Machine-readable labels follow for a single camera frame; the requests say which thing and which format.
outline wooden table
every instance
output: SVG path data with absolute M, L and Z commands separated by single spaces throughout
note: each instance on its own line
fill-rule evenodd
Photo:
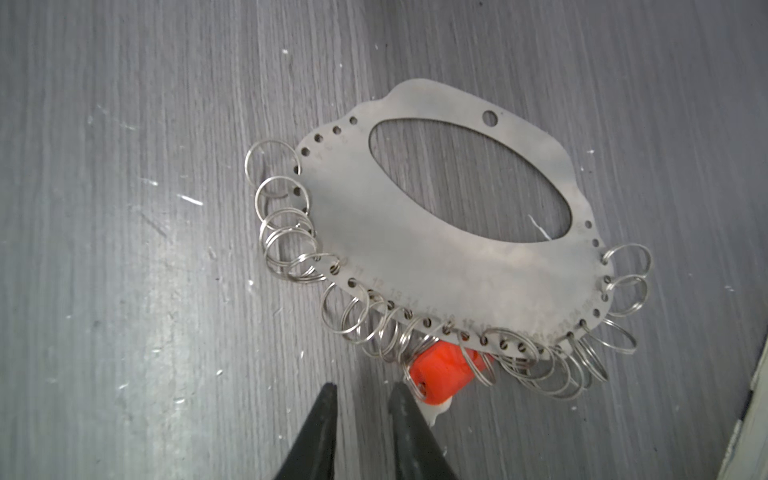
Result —
M 0 478 L 271 478 L 326 381 L 337 478 L 394 478 L 397 369 L 268 274 L 241 172 L 408 78 L 557 138 L 609 244 L 654 252 L 633 357 L 578 401 L 511 377 L 435 437 L 462 478 L 713 478 L 768 311 L 763 2 L 8 1 L 0 5 Z M 568 209 L 512 153 L 385 124 L 382 166 L 486 237 Z M 198 200 L 199 204 L 181 196 Z

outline tabletop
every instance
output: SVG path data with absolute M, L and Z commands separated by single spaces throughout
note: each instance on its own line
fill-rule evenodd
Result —
M 759 0 L 3 2 L 0 478 L 271 478 L 328 381 L 336 477 L 394 478 L 399 371 L 323 328 L 323 286 L 269 274 L 242 162 L 409 78 L 547 131 L 606 243 L 656 260 L 609 382 L 472 383 L 433 428 L 450 465 L 714 478 L 768 330 L 766 44 Z M 371 145 L 458 228 L 568 230 L 479 134 L 394 121 Z

